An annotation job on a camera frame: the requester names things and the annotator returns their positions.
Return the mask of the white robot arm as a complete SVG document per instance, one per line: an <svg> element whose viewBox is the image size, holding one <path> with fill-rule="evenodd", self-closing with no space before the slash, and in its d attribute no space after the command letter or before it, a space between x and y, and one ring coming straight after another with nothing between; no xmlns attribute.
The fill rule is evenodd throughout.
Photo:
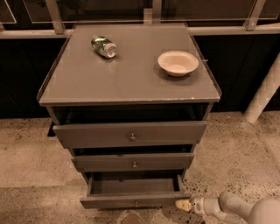
<svg viewBox="0 0 280 224"><path fill-rule="evenodd" d="M260 199L255 204L249 204L234 193L222 192L219 197L180 199L175 206L230 224L238 224L240 219L247 224L280 224L280 201L276 199Z"/></svg>

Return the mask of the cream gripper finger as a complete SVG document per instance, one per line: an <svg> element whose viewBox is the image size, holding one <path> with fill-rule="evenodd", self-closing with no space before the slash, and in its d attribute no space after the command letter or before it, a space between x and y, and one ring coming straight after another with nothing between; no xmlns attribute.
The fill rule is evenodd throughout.
<svg viewBox="0 0 280 224"><path fill-rule="evenodd" d="M191 205L191 201L189 199L179 199L175 202L176 207L189 207Z"/></svg>
<svg viewBox="0 0 280 224"><path fill-rule="evenodd" d="M190 212L192 210L192 207L189 206L177 206L177 208L186 212Z"/></svg>

